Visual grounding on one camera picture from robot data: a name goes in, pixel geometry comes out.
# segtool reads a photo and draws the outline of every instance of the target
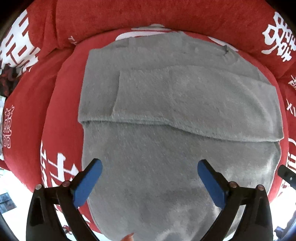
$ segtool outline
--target white floor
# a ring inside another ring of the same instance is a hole
[[[3,214],[6,222],[14,232],[19,241],[25,241],[26,223],[28,209],[32,198],[32,193],[11,173],[4,172],[0,176],[0,194],[8,192],[17,208]],[[273,201],[270,205],[274,229],[277,226],[285,228],[287,222],[296,210],[296,191],[288,188],[280,197]],[[61,224],[66,225],[67,222],[62,213],[58,212]],[[109,241],[105,236],[95,233],[100,241]],[[67,235],[70,240],[75,241],[73,235]]]

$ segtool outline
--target clothing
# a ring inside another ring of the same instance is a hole
[[[281,156],[275,88],[233,50],[184,33],[90,51],[78,120],[83,168],[103,163],[88,204],[111,240],[199,240],[219,210],[198,161],[269,190]]]

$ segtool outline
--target dark window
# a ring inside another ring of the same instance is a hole
[[[11,209],[16,208],[14,202],[11,200],[8,193],[0,195],[0,212],[5,213]]]

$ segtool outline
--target gray cloth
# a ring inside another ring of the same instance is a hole
[[[113,241],[199,240],[219,210],[198,161],[269,190],[281,155],[275,88],[236,52],[184,33],[91,50],[78,120],[83,168],[104,167],[90,211]]]

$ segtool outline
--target metal screw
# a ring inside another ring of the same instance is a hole
[[[41,188],[42,188],[42,185],[41,185],[41,184],[38,184],[38,185],[36,185],[36,187],[35,187],[36,190],[40,190]]]
[[[62,183],[62,186],[66,188],[66,187],[70,186],[70,184],[71,184],[70,181],[64,181],[64,182]]]
[[[236,188],[237,183],[236,182],[229,182],[229,186],[232,187],[232,188]]]
[[[264,186],[263,186],[263,185],[258,185],[257,188],[258,188],[260,191],[264,191]]]

